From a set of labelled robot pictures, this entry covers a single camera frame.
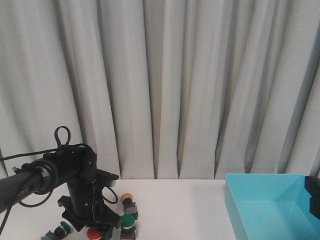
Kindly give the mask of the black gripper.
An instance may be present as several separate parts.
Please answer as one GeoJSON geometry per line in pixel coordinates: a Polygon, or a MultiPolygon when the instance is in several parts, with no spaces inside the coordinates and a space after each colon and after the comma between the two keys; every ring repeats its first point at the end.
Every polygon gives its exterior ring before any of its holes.
{"type": "Polygon", "coordinates": [[[320,217],[320,179],[315,176],[305,176],[304,188],[310,194],[309,212],[316,218],[320,217]]]}
{"type": "Polygon", "coordinates": [[[97,154],[90,147],[63,146],[45,153],[43,160],[54,171],[56,186],[67,185],[69,196],[62,196],[57,202],[64,207],[62,217],[77,231],[83,227],[120,227],[121,217],[105,204],[105,187],[96,182],[97,154]]]}

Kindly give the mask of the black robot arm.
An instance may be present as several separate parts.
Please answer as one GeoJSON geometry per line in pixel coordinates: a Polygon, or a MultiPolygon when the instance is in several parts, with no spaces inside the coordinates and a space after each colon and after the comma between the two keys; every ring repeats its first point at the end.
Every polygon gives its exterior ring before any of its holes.
{"type": "Polygon", "coordinates": [[[63,145],[42,154],[42,158],[23,164],[15,175],[1,179],[1,212],[21,204],[31,194],[48,195],[66,184],[69,195],[57,203],[64,208],[62,217],[77,231],[83,227],[120,227],[121,217],[106,205],[102,193],[119,177],[97,168],[97,154],[89,146],[63,145]]]}

